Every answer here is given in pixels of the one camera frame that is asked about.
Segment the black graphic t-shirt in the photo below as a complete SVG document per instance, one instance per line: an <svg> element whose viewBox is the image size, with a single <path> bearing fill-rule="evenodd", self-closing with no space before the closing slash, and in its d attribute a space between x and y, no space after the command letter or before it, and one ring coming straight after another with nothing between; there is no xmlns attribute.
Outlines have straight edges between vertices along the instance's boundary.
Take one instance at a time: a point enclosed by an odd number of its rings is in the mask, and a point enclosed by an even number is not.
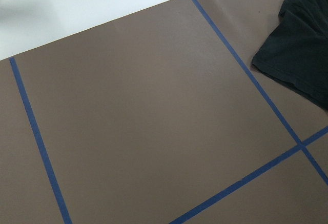
<svg viewBox="0 0 328 224"><path fill-rule="evenodd" d="M284 0L278 15L252 65L327 109L327 0Z"/></svg>

